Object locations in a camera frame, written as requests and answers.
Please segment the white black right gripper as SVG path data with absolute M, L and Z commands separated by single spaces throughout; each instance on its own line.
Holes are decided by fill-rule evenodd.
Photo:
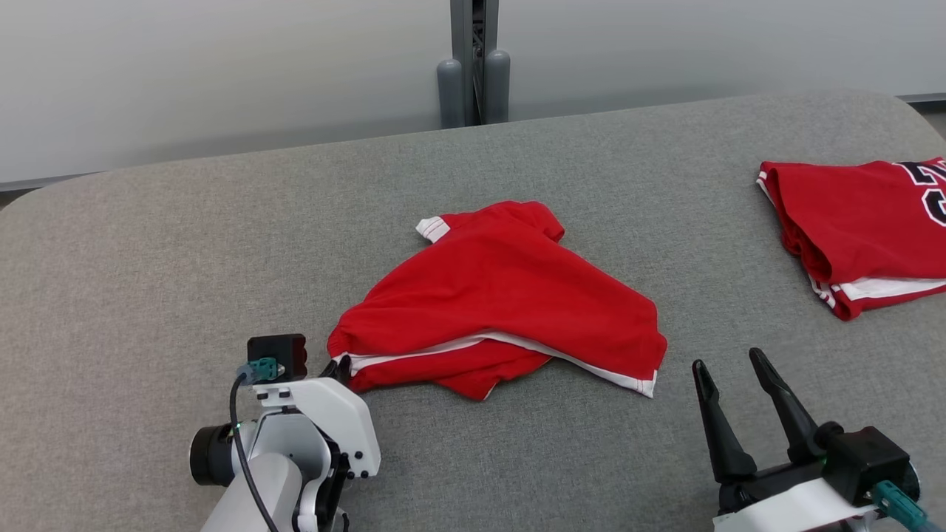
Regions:
M 825 451 L 815 442 L 818 426 L 794 391 L 759 347 L 750 348 L 761 388 L 770 396 L 789 448 L 789 463 L 757 469 L 743 450 L 720 405 L 720 393 L 706 364 L 693 361 L 698 408 L 720 509 L 715 531 L 814 531 L 840 526 L 868 531 L 877 519 L 875 505 L 855 506 L 822 477 Z

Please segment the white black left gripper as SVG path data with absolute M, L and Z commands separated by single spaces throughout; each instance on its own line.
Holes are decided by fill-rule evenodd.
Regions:
M 254 452 L 281 452 L 310 477 L 324 479 L 324 472 L 315 467 L 327 461 L 328 443 L 334 442 L 355 476 L 375 476 L 381 447 L 368 405 L 346 387 L 352 377 L 351 357 L 328 361 L 319 377 L 256 384 L 262 415 L 254 429 Z

